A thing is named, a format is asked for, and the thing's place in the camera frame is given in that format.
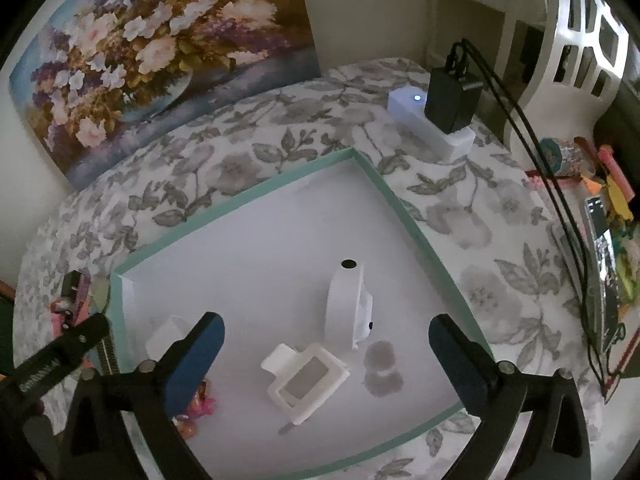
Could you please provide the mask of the white square box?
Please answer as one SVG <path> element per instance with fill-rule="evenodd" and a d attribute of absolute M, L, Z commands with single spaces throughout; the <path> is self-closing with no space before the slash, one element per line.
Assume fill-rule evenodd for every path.
<path fill-rule="evenodd" d="M 151 360 L 159 361 L 174 342 L 183 340 L 189 330 L 190 324 L 184 318 L 169 315 L 145 341 L 146 354 Z"/>

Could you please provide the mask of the grey floral tablecloth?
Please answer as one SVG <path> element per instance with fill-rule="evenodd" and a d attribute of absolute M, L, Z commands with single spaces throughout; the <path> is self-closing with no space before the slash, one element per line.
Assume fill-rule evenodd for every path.
<path fill-rule="evenodd" d="M 438 479 L 478 425 L 428 345 L 445 311 L 523 372 L 570 370 L 599 441 L 604 402 L 550 208 L 481 122 L 469 154 L 438 160 L 387 113 L 408 84 L 427 72 L 382 58 L 201 110 L 68 196 L 22 262 L 15 361 L 53 339 L 49 304 L 84 271 L 112 282 L 124 372 L 166 322 L 224 318 L 216 412 L 191 443 L 214 478 Z M 292 427 L 260 364 L 323 340 L 344 259 L 363 267 L 371 335 L 337 394 Z"/>

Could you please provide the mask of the white framed holder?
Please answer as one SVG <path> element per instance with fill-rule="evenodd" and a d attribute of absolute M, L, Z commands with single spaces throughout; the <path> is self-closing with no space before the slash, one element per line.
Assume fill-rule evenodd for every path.
<path fill-rule="evenodd" d="M 294 426 L 306 422 L 350 376 L 347 365 L 321 344 L 304 351 L 278 344 L 260 367 L 273 376 L 270 399 Z"/>

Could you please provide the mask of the teal rimmed white tray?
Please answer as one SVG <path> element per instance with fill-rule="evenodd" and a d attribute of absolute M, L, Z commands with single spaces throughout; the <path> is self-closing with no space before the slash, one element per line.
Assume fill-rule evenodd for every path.
<path fill-rule="evenodd" d="M 262 360 L 278 344 L 322 341 L 330 281 L 344 259 L 364 266 L 371 335 L 350 376 L 296 428 L 267 393 Z M 112 274 L 107 309 L 119 367 L 148 355 L 169 315 L 190 329 L 224 320 L 208 371 L 216 400 L 189 445 L 215 479 L 333 474 L 425 434 L 460 410 L 428 342 L 434 316 L 483 334 L 438 255 L 370 162 L 355 150 L 279 174 L 170 230 Z"/>

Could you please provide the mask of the white round device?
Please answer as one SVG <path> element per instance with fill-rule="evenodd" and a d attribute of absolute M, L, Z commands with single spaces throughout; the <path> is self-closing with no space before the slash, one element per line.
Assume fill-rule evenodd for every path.
<path fill-rule="evenodd" d="M 336 356 L 356 351 L 373 327 L 373 297 L 364 286 L 364 266 L 354 259 L 338 265 L 326 300 L 324 343 Z"/>

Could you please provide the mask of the white power strip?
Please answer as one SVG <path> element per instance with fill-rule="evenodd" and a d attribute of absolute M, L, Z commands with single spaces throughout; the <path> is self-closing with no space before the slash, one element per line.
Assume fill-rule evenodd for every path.
<path fill-rule="evenodd" d="M 401 125 L 421 139 L 441 162 L 469 155 L 476 134 L 470 126 L 444 133 L 424 114 L 427 92 L 418 87 L 405 86 L 388 94 L 386 110 Z"/>

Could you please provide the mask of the black square box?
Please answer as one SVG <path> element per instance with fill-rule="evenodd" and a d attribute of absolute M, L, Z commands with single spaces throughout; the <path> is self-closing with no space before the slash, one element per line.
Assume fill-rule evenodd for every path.
<path fill-rule="evenodd" d="M 66 273 L 62 281 L 61 297 L 70 302 L 75 302 L 84 278 L 85 275 L 77 270 Z"/>

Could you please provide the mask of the black power adapter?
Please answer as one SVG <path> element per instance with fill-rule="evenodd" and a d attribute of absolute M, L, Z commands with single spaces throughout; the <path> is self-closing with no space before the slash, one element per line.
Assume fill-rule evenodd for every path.
<path fill-rule="evenodd" d="M 435 68 L 431 72 L 424 115 L 443 133 L 461 130 L 471 123 L 483 88 L 483 81 L 473 74 L 458 76 L 445 67 Z"/>

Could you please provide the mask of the white carved chair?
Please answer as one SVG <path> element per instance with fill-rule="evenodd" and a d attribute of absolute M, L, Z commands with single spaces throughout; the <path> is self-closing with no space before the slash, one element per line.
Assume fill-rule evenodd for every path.
<path fill-rule="evenodd" d="M 629 34 L 605 0 L 547 0 L 547 21 L 532 76 L 512 110 L 504 144 L 523 166 L 539 140 L 593 139 L 596 122 L 613 103 L 622 81 Z"/>

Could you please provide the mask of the washi tape roll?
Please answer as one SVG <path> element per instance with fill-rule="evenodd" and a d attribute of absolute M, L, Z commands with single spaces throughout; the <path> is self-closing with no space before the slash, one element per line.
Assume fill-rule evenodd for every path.
<path fill-rule="evenodd" d="M 541 167 L 545 174 L 559 178 L 574 178 L 590 174 L 590 159 L 575 142 L 543 138 L 539 141 Z"/>

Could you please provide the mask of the floral painting canvas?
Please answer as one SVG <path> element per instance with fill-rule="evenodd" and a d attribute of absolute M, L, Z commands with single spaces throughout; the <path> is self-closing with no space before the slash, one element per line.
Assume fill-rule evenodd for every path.
<path fill-rule="evenodd" d="M 65 0 L 10 90 L 81 189 L 201 114 L 319 73 L 305 0 Z"/>

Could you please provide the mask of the pink flower hair clip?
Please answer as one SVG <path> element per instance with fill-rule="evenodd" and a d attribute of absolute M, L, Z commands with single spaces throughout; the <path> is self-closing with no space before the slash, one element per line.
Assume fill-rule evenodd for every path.
<path fill-rule="evenodd" d="M 172 420 L 183 440 L 189 440 L 198 434 L 198 420 L 215 413 L 216 400 L 208 379 L 203 379 L 186 410 Z"/>

